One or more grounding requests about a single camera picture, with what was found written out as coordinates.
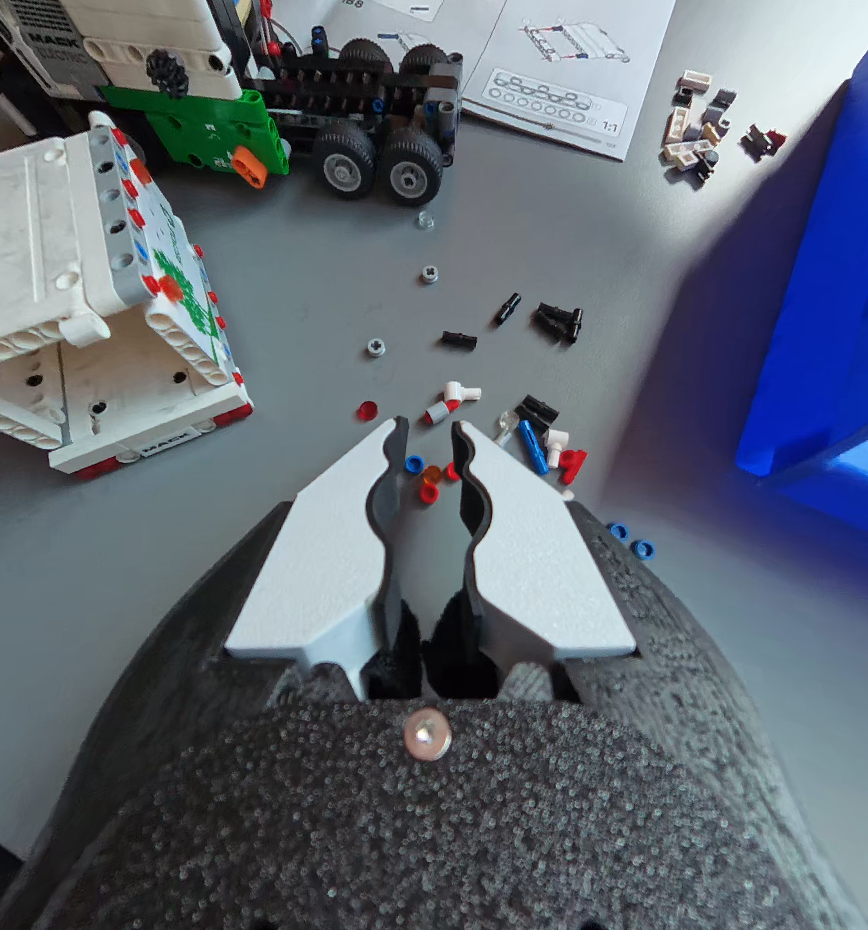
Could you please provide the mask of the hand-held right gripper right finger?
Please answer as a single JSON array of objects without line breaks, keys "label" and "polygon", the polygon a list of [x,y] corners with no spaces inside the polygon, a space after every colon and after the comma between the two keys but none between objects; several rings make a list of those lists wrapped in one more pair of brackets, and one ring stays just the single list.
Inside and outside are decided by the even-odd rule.
[{"label": "hand-held right gripper right finger", "polygon": [[469,540],[451,614],[451,696],[496,698],[517,665],[579,699],[567,663],[624,658],[637,640],[562,495],[467,420],[451,427]]}]

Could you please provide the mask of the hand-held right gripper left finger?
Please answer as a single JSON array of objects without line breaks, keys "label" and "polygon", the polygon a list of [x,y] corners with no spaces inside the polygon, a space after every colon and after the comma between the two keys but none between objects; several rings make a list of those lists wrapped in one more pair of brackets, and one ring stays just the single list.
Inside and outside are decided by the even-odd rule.
[{"label": "hand-held right gripper left finger", "polygon": [[408,430],[382,421],[295,496],[225,642],[232,657],[335,664],[366,699],[362,671],[402,622],[390,530]]}]

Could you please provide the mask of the white lego garbage container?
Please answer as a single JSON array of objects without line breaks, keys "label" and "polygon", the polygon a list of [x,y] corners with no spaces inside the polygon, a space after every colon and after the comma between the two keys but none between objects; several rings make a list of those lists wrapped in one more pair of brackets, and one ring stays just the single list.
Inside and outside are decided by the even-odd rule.
[{"label": "white lego garbage container", "polygon": [[89,117],[0,154],[0,433],[82,478],[254,411],[201,247]]}]

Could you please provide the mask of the blue lego pin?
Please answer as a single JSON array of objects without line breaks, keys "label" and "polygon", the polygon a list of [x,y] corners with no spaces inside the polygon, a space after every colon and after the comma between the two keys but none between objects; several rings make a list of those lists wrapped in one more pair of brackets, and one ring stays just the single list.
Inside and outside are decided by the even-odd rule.
[{"label": "blue lego pin", "polygon": [[522,419],[518,425],[518,434],[521,438],[521,445],[530,462],[533,471],[541,476],[547,475],[549,466],[546,456],[533,430],[530,420]]}]

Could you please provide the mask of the black lego connector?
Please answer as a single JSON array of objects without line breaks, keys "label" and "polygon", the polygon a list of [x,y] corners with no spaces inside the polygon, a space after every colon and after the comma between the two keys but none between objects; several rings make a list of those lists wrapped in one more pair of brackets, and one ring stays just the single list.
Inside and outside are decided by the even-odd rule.
[{"label": "black lego connector", "polygon": [[539,436],[544,436],[559,416],[556,408],[531,394],[526,394],[514,410],[519,420],[529,422],[535,435]]}]

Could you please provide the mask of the white green lego truck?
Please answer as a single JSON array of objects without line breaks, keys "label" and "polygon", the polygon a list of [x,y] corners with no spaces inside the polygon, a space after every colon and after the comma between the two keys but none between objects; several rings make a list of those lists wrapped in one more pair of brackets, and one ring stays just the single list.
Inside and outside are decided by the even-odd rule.
[{"label": "white green lego truck", "polygon": [[101,112],[149,166],[182,164],[262,189],[308,157],[357,201],[376,185],[421,207],[458,134],[464,58],[404,31],[332,26],[371,2],[0,1],[0,109],[28,138]]}]

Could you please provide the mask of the dark red black lego piece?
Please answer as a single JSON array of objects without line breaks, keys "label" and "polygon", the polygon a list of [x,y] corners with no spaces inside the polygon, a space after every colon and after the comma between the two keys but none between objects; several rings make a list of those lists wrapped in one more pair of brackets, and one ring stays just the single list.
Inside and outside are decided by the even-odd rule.
[{"label": "dark red black lego piece", "polygon": [[745,154],[755,163],[765,157],[774,157],[786,144],[788,136],[778,130],[764,131],[751,124],[740,139],[740,146]]}]

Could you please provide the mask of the lego instruction booklet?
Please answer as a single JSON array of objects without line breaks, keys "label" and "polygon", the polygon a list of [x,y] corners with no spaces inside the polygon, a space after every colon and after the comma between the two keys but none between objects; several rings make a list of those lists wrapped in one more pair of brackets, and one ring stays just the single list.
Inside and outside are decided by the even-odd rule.
[{"label": "lego instruction booklet", "polygon": [[463,56],[462,109],[623,162],[674,1],[277,1],[279,42],[378,42],[394,66],[423,44]]}]

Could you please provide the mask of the blue plastic bin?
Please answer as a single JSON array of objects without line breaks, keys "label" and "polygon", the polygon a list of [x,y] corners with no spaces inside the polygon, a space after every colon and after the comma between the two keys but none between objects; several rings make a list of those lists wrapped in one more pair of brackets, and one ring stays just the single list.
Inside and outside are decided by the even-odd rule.
[{"label": "blue plastic bin", "polygon": [[847,85],[735,462],[868,531],[868,52]]}]

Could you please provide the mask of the pile of tan grey pieces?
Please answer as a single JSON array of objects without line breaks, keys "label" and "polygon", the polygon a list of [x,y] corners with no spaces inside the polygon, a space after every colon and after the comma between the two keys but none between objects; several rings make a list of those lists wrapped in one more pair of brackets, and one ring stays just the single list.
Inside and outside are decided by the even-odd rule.
[{"label": "pile of tan grey pieces", "polygon": [[712,76],[685,69],[670,103],[659,160],[671,182],[702,189],[719,165],[720,148],[729,136],[729,110],[738,98],[734,87],[715,85]]}]

